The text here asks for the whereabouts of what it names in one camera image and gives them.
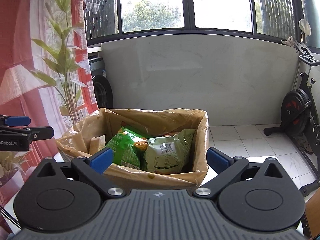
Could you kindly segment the green corn chip bag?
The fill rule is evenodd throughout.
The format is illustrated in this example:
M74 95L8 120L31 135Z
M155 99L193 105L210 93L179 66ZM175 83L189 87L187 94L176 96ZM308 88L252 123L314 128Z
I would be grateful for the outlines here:
M106 147L113 151L114 164L141 170L148 142L145 135L136 132L131 126L121 126Z

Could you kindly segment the pale green snack bag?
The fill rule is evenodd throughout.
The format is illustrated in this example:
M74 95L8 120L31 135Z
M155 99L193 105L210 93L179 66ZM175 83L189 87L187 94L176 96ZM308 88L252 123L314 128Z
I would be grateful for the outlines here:
M180 173L189 161L195 129L147 139L145 170L156 174Z

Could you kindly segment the red printed curtain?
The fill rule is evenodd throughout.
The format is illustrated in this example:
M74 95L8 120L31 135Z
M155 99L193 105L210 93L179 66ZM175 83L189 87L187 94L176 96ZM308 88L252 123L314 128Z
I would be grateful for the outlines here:
M49 126L52 139L1 153L1 206L20 190L57 140L97 110L83 0L1 0L1 113Z

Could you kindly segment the brown cardboard box with liner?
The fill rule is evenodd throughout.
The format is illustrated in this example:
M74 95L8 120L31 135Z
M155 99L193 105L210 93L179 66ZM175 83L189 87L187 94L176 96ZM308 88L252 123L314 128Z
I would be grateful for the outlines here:
M127 190L194 189L208 172L208 129L208 115L199 109L101 108L56 144L68 160L110 147L113 161L104 174Z

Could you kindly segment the washing machine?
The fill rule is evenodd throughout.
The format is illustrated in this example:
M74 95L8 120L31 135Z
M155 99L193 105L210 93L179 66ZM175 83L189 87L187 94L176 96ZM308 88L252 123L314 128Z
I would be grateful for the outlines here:
M95 99L99 108L113 108L113 92L106 76L105 63L98 52L89 53L88 61Z

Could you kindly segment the black exercise bike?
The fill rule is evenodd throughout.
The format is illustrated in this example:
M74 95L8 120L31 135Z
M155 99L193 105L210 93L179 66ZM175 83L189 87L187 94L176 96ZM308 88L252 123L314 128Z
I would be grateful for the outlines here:
M316 80L301 72L298 88L288 92L281 105L281 124L267 127L264 134L285 133L310 165L316 180L300 188L304 197L319 188L319 117L312 96Z

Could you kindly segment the wooden door panel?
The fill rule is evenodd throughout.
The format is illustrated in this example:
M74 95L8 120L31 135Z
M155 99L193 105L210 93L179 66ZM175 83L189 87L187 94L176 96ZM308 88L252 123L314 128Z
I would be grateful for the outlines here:
M307 239L319 239L319 191L306 202L302 224Z

